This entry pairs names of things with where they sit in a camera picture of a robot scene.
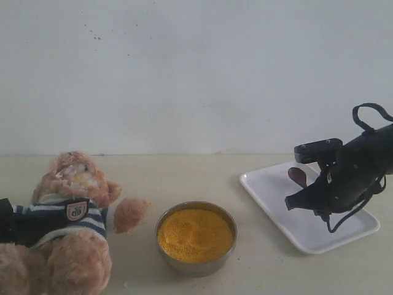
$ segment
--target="plastic tray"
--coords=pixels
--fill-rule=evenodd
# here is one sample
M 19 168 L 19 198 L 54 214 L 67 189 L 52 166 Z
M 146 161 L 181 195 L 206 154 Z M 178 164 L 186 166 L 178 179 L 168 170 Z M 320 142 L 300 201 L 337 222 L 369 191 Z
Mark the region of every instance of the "plastic tray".
M 285 197 L 301 190 L 288 177 L 290 167 L 301 168 L 306 173 L 307 185 L 319 176 L 308 165 L 289 162 L 245 173 L 240 176 L 240 183 L 301 252 L 321 254 L 379 230 L 379 221 L 364 209 L 347 219 L 333 234 L 327 230 L 326 223 L 312 211 L 288 211 Z M 346 214 L 331 215 L 332 227 Z

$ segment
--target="striped shirt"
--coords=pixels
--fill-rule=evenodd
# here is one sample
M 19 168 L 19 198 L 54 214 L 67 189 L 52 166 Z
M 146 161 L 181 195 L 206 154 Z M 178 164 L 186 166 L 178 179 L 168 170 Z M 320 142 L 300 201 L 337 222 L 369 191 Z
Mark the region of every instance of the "striped shirt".
M 61 198 L 57 194 L 45 195 L 39 203 L 30 206 L 13 205 L 14 213 L 33 214 L 45 216 L 54 214 L 66 209 L 67 199 Z M 75 221 L 65 228 L 57 229 L 44 235 L 32 248 L 37 248 L 54 238 L 62 237 L 67 234 L 78 232 L 82 229 L 92 230 L 99 238 L 106 240 L 107 230 L 113 229 L 113 208 L 98 208 L 93 200 L 88 204 L 87 215 L 78 221 Z

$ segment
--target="table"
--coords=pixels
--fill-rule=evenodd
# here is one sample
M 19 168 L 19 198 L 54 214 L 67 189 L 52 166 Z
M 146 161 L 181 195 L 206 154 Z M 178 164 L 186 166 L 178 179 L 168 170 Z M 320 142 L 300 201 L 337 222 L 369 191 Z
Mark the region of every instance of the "table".
M 27 205 L 53 157 L 0 157 L 0 195 Z M 108 238 L 113 258 L 105 294 L 391 294 L 393 287 L 393 178 L 366 206 L 379 232 L 318 256 L 300 253 L 239 183 L 240 174 L 293 160 L 292 155 L 97 156 L 124 197 L 152 203 L 129 234 Z M 238 226 L 238 244 L 226 266 L 208 278 L 175 276 L 158 255 L 154 226 L 169 207 L 188 200 L 214 202 Z

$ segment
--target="stainless steel bowl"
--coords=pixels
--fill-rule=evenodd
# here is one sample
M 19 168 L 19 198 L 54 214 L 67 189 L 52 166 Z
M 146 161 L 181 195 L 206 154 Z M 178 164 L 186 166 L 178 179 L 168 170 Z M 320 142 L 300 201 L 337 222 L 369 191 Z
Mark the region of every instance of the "stainless steel bowl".
M 228 223 L 229 228 L 232 231 L 233 234 L 233 244 L 232 247 L 228 250 L 227 253 L 225 253 L 223 256 L 217 258 L 214 261 L 206 262 L 206 263 L 199 263 L 199 264 L 192 264 L 192 263 L 186 263 L 182 261 L 178 261 L 177 259 L 172 258 L 168 254 L 165 253 L 165 251 L 162 249 L 158 242 L 158 230 L 161 228 L 161 225 L 165 221 L 166 218 L 171 216 L 173 213 L 184 210 L 184 209 L 204 209 L 204 210 L 209 210 L 212 212 L 215 212 L 219 214 L 221 217 L 224 218 L 224 220 Z M 180 273 L 181 275 L 186 275 L 190 277 L 206 277 L 208 275 L 212 275 L 213 273 L 217 272 L 219 269 L 221 269 L 225 263 L 227 262 L 228 258 L 233 254 L 236 246 L 236 238 L 237 238 L 237 228 L 235 224 L 235 220 L 232 218 L 232 216 L 226 212 L 223 208 L 220 206 L 217 206 L 213 203 L 208 203 L 208 202 L 185 202 L 178 204 L 176 206 L 173 206 L 172 208 L 168 209 L 166 212 L 164 212 L 160 219 L 157 222 L 157 225 L 155 226 L 155 241 L 157 244 L 158 252 L 161 254 L 162 258 L 164 261 L 175 271 Z

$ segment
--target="brown spoon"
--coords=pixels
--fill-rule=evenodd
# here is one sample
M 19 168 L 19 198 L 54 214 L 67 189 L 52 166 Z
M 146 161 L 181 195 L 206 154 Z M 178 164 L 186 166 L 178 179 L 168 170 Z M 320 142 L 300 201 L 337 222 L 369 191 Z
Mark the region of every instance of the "brown spoon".
M 307 176 L 302 169 L 291 167 L 288 169 L 288 176 L 302 188 L 305 189 L 307 187 Z

